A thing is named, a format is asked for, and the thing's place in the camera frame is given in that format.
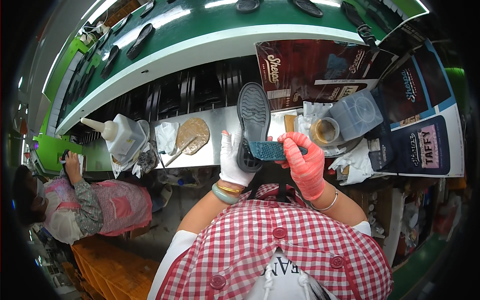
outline gold bracelet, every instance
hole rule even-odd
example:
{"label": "gold bracelet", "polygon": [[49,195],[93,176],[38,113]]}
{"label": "gold bracelet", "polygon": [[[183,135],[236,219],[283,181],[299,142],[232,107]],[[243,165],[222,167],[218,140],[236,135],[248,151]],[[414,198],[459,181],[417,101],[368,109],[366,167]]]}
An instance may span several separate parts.
{"label": "gold bracelet", "polygon": [[241,190],[234,190],[234,189],[227,188],[227,187],[224,187],[224,186],[219,186],[219,185],[218,185],[218,182],[216,183],[216,185],[217,185],[217,187],[218,187],[219,189],[222,189],[222,190],[227,191],[227,192],[240,193],[241,191],[243,191],[243,189],[241,189]]}

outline red button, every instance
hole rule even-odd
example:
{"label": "red button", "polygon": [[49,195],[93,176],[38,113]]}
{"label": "red button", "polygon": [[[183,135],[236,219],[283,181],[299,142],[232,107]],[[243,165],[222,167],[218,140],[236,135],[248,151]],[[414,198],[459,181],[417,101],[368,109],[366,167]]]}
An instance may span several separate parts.
{"label": "red button", "polygon": [[277,239],[283,239],[287,235],[287,230],[283,227],[277,227],[273,230],[273,236]]}
{"label": "red button", "polygon": [[210,279],[210,286],[213,289],[223,289],[225,284],[227,284],[227,280],[221,275],[213,275]]}
{"label": "red button", "polygon": [[330,265],[332,266],[332,268],[338,269],[343,266],[343,261],[343,257],[335,256],[330,258]]}

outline glue bottle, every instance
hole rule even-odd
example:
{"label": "glue bottle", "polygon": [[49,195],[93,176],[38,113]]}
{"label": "glue bottle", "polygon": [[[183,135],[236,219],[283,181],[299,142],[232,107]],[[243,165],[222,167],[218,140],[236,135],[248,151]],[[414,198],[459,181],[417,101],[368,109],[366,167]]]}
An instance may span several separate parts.
{"label": "glue bottle", "polygon": [[128,164],[147,139],[138,122],[121,114],[116,115],[113,121],[105,123],[87,118],[81,118],[80,122],[102,133],[108,152],[121,165]]}

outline fluorescent light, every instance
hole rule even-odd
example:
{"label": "fluorescent light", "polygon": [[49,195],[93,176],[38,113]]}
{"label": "fluorescent light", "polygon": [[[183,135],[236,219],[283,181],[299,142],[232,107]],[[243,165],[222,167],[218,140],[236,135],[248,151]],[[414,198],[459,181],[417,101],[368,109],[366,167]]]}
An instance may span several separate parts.
{"label": "fluorescent light", "polygon": [[310,0],[313,3],[317,4],[323,4],[323,5],[330,5],[330,6],[335,6],[335,7],[340,7],[340,4],[334,1],[329,1],[329,0]]}
{"label": "fluorescent light", "polygon": [[84,15],[80,18],[80,20],[83,19],[84,17],[86,17],[86,16],[88,15],[88,13],[92,10],[92,8],[94,8],[95,5],[96,5],[97,3],[99,3],[100,1],[101,1],[101,0],[96,0],[95,3],[94,3],[92,6],[90,6],[90,8],[89,8],[89,9],[84,13]]}
{"label": "fluorescent light", "polygon": [[211,7],[216,7],[216,6],[225,5],[225,4],[233,4],[233,3],[236,3],[236,2],[237,2],[237,0],[214,1],[214,2],[210,2],[210,3],[206,4],[205,8],[211,8]]}
{"label": "fluorescent light", "polygon": [[423,5],[422,2],[420,2],[420,0],[415,0],[418,4],[420,4],[420,6],[426,11],[426,12],[430,12],[427,7],[425,5]]}
{"label": "fluorescent light", "polygon": [[47,78],[45,79],[45,83],[43,84],[43,89],[42,89],[43,94],[45,93],[45,88],[47,87],[48,81],[50,79],[50,74],[52,74],[53,67],[55,66],[55,63],[57,62],[57,59],[59,59],[59,55],[60,55],[60,52],[57,53],[57,56],[53,60],[52,66],[50,67],[50,70],[48,71]]}
{"label": "fluorescent light", "polygon": [[117,2],[117,0],[106,0],[105,2],[103,2],[102,5],[100,5],[97,8],[97,10],[94,11],[93,14],[88,18],[88,22],[90,22],[90,24],[93,24],[92,22],[95,21],[101,14],[106,12],[107,9],[109,9],[110,6],[112,6],[115,2]]}
{"label": "fluorescent light", "polygon": [[[190,13],[190,10],[183,10],[180,6],[176,7],[166,13],[163,13],[161,15],[156,16],[152,20],[149,21],[149,23],[153,24],[153,27],[155,29],[167,24],[168,22],[171,22],[173,20],[176,20],[182,16],[185,16]],[[138,34],[142,30],[143,27],[145,27],[146,24],[141,24],[140,26],[136,27],[135,29],[129,31],[126,35],[122,36],[118,41],[114,42],[114,45],[117,45],[120,49],[128,45],[129,43],[133,42],[134,40],[137,39]]]}

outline woman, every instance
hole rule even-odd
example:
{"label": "woman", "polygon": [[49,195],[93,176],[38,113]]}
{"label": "woman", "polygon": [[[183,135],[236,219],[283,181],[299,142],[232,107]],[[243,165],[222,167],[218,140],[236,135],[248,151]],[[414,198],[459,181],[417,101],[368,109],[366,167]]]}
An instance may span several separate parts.
{"label": "woman", "polygon": [[119,180],[88,184],[80,175],[78,155],[71,151],[65,170],[68,177],[62,169],[60,176],[43,184],[26,166],[17,169],[13,198],[21,223],[43,223],[54,238],[72,245],[95,233],[116,236],[144,227],[152,219],[146,188]]}
{"label": "woman", "polygon": [[220,180],[183,218],[148,299],[386,299],[390,266],[362,209],[324,181],[321,148],[298,132],[278,138],[277,163],[310,207],[289,186],[241,194],[254,174],[237,166],[240,141],[222,132]]}

